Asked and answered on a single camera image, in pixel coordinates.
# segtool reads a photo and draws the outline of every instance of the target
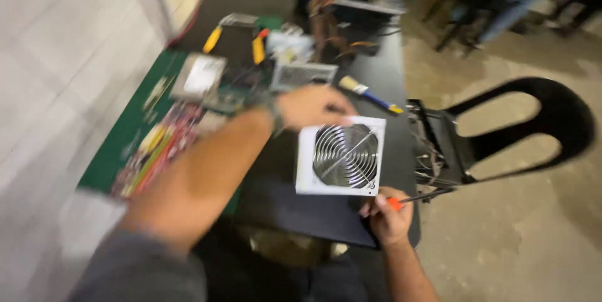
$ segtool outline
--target jeans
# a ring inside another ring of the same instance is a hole
[[[510,5],[506,7],[495,19],[489,27],[478,38],[478,42],[484,44],[498,37],[504,30],[508,29],[520,18],[529,12],[529,7],[537,0],[506,0]],[[457,21],[466,12],[466,6],[456,7],[452,15],[452,20]]]

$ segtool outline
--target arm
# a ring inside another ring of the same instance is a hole
[[[285,128],[345,124],[353,106],[327,86],[306,86],[276,99]],[[335,107],[340,113],[329,112]],[[239,114],[180,155],[155,184],[130,204],[120,229],[144,231],[187,252],[211,228],[270,138],[266,109]]]
[[[370,217],[372,231],[378,237],[385,253],[387,281],[395,302],[435,302],[437,292],[426,276],[416,252],[408,240],[408,230],[414,213],[413,204],[406,203],[396,212],[386,197],[408,198],[405,193],[381,187],[380,194],[367,202],[359,213]]]

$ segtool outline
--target chair backrest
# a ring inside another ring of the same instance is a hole
[[[554,167],[581,154],[594,141],[596,128],[589,107],[568,87],[547,78],[518,78],[444,109],[443,112],[455,121],[458,115],[467,110],[508,92],[524,92],[537,98],[541,104],[540,111],[527,122],[517,123],[478,136],[458,136],[457,138],[467,146],[465,155],[461,155],[464,169],[469,169],[480,160],[535,133],[544,133],[555,137],[561,144],[561,150],[552,159],[532,167],[479,180],[468,176],[465,180],[467,183],[483,182]]]

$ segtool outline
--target metal fan guard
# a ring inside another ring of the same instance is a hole
[[[364,124],[324,126],[315,135],[314,172],[329,186],[374,186],[378,138]]]

